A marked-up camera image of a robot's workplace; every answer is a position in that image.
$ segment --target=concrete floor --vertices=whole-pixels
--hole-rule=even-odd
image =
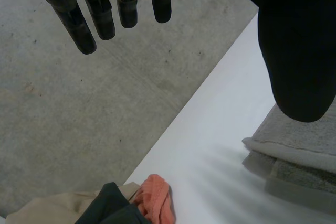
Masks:
[[[0,0],[0,215],[34,197],[122,184],[256,14],[249,0],[173,0],[82,55],[45,0]]]

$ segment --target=orange cloth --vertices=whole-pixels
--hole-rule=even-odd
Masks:
[[[133,202],[140,213],[153,224],[174,224],[169,184],[158,174],[152,174],[140,186]]]

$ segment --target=gray towel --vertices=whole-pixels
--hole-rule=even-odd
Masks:
[[[313,123],[297,122],[275,105],[256,133],[243,142],[266,155],[336,173],[336,102]]]
[[[266,179],[265,191],[336,217],[336,174],[251,151],[243,165]]]
[[[265,191],[336,216],[336,102],[317,122],[302,123],[275,105],[256,133],[243,165],[266,179]]]

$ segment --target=black fabric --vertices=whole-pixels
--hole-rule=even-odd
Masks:
[[[336,0],[252,0],[275,100],[289,117],[320,119],[336,95]]]
[[[115,183],[105,184],[75,224],[150,224]]]

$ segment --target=folded towel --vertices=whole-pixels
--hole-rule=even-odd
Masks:
[[[272,157],[336,173],[336,100],[313,123],[295,121],[275,105],[256,133],[243,143]]]

